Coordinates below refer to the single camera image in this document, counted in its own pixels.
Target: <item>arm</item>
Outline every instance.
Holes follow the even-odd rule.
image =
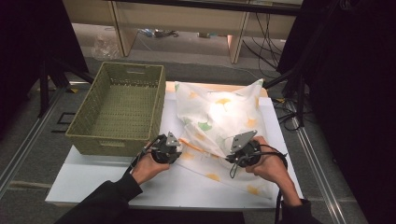
[[[112,223],[143,192],[139,185],[168,169],[169,164],[159,164],[147,154],[130,174],[115,183],[106,181],[56,223]]]
[[[253,138],[260,145],[268,145],[261,136]],[[263,152],[274,151],[269,147],[261,146]],[[288,170],[278,156],[263,155],[259,162],[247,166],[246,171],[258,175],[263,179],[274,182],[283,195],[282,221],[280,223],[319,223],[311,215],[311,203],[301,200],[297,194],[294,182],[291,180]]]

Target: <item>metal rail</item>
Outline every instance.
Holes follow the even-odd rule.
[[[288,103],[288,108],[294,112],[296,111],[294,104],[291,102]],[[292,122],[295,128],[299,126],[297,118],[293,118]],[[329,181],[327,180],[326,175],[323,173],[320,162],[318,161],[315,150],[312,147],[311,142],[309,141],[308,134],[306,133],[305,128],[300,127],[297,130],[297,134],[303,146],[305,156],[308,159],[309,165],[311,166],[311,170],[314,173],[315,179],[318,182],[318,186],[323,196],[324,202],[329,209],[332,221],[339,224],[347,223],[341,210],[341,206],[337,202],[337,199],[332,192],[332,188],[329,185]]]
[[[32,149],[37,137],[43,131],[45,125],[47,124],[50,116],[53,113],[53,108],[56,106],[56,103],[59,101],[61,96],[65,93],[66,88],[58,88],[54,95],[51,97],[49,102],[49,109],[47,112],[39,118],[30,132],[27,134],[26,138],[23,140],[22,144],[18,148],[17,152],[14,154],[14,157],[11,159],[11,162],[8,164],[5,171],[0,176],[0,200],[4,196],[7,191],[7,187],[11,180],[14,178],[15,174],[21,168],[24,160]]]

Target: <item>person's right hand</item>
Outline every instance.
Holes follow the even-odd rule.
[[[259,142],[260,145],[267,145],[268,143],[262,136],[253,138]],[[261,146],[262,152],[274,152],[273,149],[266,146]],[[301,200],[294,187],[288,170],[286,169],[283,161],[276,155],[262,155],[259,162],[252,166],[247,166],[246,171],[258,175],[263,179],[276,183],[282,191],[283,199],[288,206],[301,205]]]
[[[254,137],[253,140],[259,142],[260,145],[267,145],[268,143],[262,136]],[[262,152],[275,152],[270,147],[261,146]],[[259,175],[261,178],[278,184],[285,179],[290,178],[288,170],[286,169],[283,161],[275,155],[263,155],[259,162],[252,166],[247,166],[246,171]]]

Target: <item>person's left hand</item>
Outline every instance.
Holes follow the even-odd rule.
[[[146,154],[140,159],[136,167],[132,170],[131,175],[134,177],[138,185],[149,181],[158,173],[168,170],[168,163],[161,164],[152,159],[151,153]]]

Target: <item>floor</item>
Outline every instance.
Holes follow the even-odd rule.
[[[79,44],[86,57],[90,73],[95,74],[101,61],[95,51],[94,43],[98,35],[100,38],[114,40],[115,33],[113,27],[87,26],[74,24]],[[254,43],[250,37],[245,37],[247,45],[259,52],[260,47]],[[262,43],[261,38],[255,41]],[[285,41],[273,40],[274,44],[282,49]],[[271,54],[263,51],[263,57],[270,63],[274,63]],[[198,37],[196,33],[178,32],[178,37],[167,36],[161,38],[138,35],[134,42],[133,49],[127,58],[115,58],[120,61],[134,61],[147,63],[171,64],[174,70],[169,71],[174,79],[190,77],[193,80],[209,80],[214,83],[240,84],[246,85],[251,80],[264,77],[271,80],[279,76],[274,68],[259,60],[251,53],[246,46],[241,48],[237,64],[230,63],[226,37],[220,34],[212,35],[209,38]],[[200,71],[211,71],[216,68],[218,74],[201,74]],[[78,80],[74,76],[69,76],[70,80]],[[281,90],[284,83],[279,83],[268,90],[272,98],[282,98]],[[69,208],[57,207],[53,204],[45,203],[46,195],[56,178],[64,159],[71,147],[70,142],[62,133],[54,131],[64,131],[67,126],[59,124],[58,119],[64,112],[74,112],[78,109],[88,85],[79,85],[78,93],[66,92],[57,96],[57,91],[52,91],[56,99],[56,105],[50,112],[49,119],[45,122],[42,131],[33,139],[29,145],[29,153],[23,158],[17,172],[12,176],[12,181],[7,187],[7,191],[0,201],[0,223],[53,223],[59,216],[64,214]],[[37,121],[36,115],[39,109],[38,87],[34,86],[30,94],[31,98],[25,102],[12,120],[6,138],[0,142],[0,172],[7,169],[8,163],[12,160],[15,151],[21,146],[29,134],[30,128],[34,127]],[[285,104],[275,104],[276,113],[279,117],[288,113]],[[305,105],[305,111],[309,111],[309,103]],[[364,214],[348,188],[336,163],[332,159],[332,153],[328,148],[326,139],[320,127],[315,122],[315,115],[308,113],[304,116],[305,127],[300,131],[289,131],[293,128],[292,120],[280,124],[284,139],[286,141],[295,173],[305,198],[312,202],[313,216],[323,223],[367,223]],[[301,134],[306,133],[319,168],[324,174],[330,193],[341,207],[344,219],[337,222],[332,216],[328,207],[327,195],[317,181],[316,173],[312,169],[307,151],[302,146]],[[268,211],[247,211],[244,212],[247,224],[273,223],[274,210]]]

